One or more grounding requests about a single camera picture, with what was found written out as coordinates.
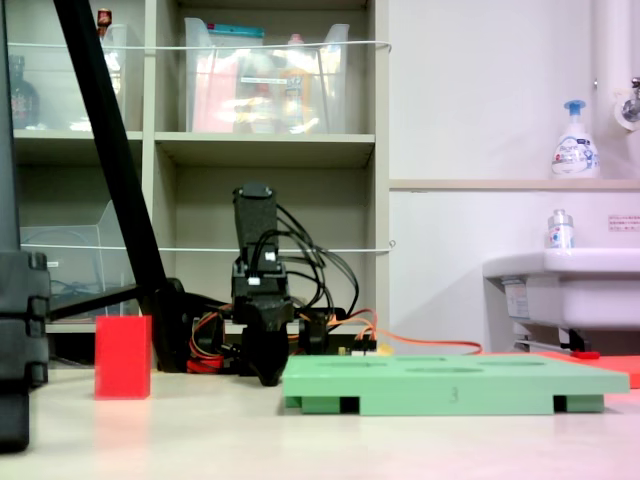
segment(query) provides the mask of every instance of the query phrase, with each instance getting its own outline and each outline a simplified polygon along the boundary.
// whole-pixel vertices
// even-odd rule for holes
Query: white shelf
[[[363,10],[368,0],[178,0],[182,7],[234,10]]]
[[[640,191],[640,179],[572,180],[405,180],[389,181],[392,192],[446,190],[491,191]]]
[[[48,323],[45,325],[47,333],[96,333],[95,323]]]
[[[73,130],[14,130],[19,165],[97,166],[92,132]],[[142,164],[142,132],[128,132],[136,165]]]
[[[364,168],[374,135],[251,135],[158,132],[158,146],[177,165],[207,167]]]
[[[236,325],[231,322],[225,323],[225,332],[229,335],[240,335],[244,325]],[[356,335],[364,328],[363,325],[343,325],[331,332],[332,335]],[[45,326],[47,333],[96,333],[95,323],[49,323]],[[298,324],[287,324],[287,333],[296,335]]]
[[[242,334],[242,329],[245,325],[236,325],[230,321],[225,322],[224,331],[229,335],[240,335]],[[331,332],[331,335],[357,335],[362,331],[365,327],[364,323],[362,325],[357,324],[349,324],[343,325],[341,327],[336,328]],[[297,323],[288,323],[287,324],[287,333],[289,335],[297,335],[298,334],[298,324]]]

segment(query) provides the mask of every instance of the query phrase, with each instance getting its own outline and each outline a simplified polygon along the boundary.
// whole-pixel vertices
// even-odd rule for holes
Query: sink faucet
[[[640,77],[631,79],[631,88],[633,88],[634,98],[624,102],[622,116],[628,122],[637,122],[640,120]]]

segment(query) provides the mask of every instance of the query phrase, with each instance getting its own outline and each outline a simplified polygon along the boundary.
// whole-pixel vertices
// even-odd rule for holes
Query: red cube
[[[96,399],[143,399],[151,392],[151,317],[96,320]]]

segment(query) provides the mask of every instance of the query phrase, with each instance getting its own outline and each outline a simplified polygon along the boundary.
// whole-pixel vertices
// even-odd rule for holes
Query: circular hole
[[[535,367],[540,365],[545,365],[544,362],[528,362],[526,360],[516,360],[516,361],[490,361],[490,362],[478,362],[479,365],[490,365],[493,367]]]
[[[461,368],[461,367],[444,367],[444,368],[407,368],[407,372],[411,373],[478,373],[482,372],[481,368]]]
[[[375,362],[333,362],[333,363],[323,363],[324,367],[348,367],[348,368],[368,368],[368,367],[386,367],[386,363],[375,363]]]
[[[398,357],[396,358],[399,362],[444,362],[447,359],[444,357]]]

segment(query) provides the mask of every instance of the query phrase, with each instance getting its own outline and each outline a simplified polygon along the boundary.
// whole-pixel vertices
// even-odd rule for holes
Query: pink label
[[[610,232],[640,232],[640,215],[609,215]]]

